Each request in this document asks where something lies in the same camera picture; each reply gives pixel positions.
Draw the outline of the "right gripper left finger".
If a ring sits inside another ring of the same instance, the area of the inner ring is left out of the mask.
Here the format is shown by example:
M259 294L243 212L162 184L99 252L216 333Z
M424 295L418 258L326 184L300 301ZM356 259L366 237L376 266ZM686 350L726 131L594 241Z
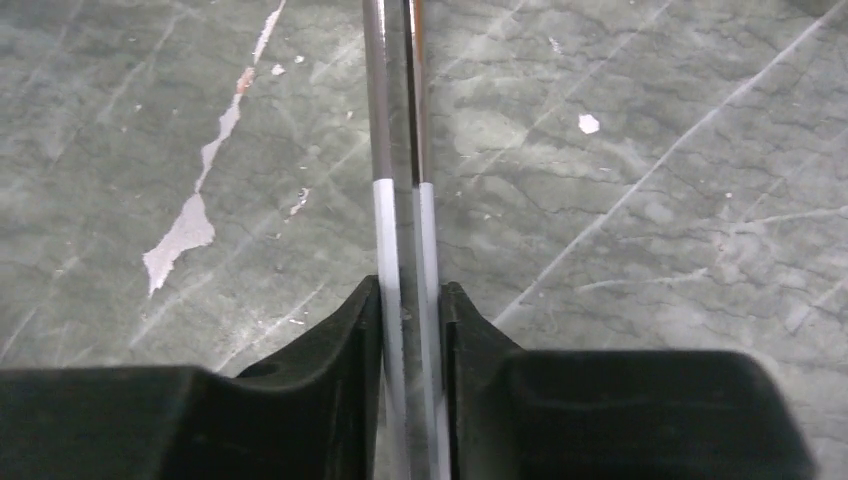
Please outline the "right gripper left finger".
M381 301L330 316L235 377L197 366L5 370L5 479L369 479Z

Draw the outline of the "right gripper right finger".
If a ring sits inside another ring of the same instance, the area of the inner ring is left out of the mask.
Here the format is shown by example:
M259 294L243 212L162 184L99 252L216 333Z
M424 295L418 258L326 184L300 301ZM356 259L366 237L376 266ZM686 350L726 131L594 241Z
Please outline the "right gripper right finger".
M531 350L440 292L455 479L813 479L776 383L727 350Z

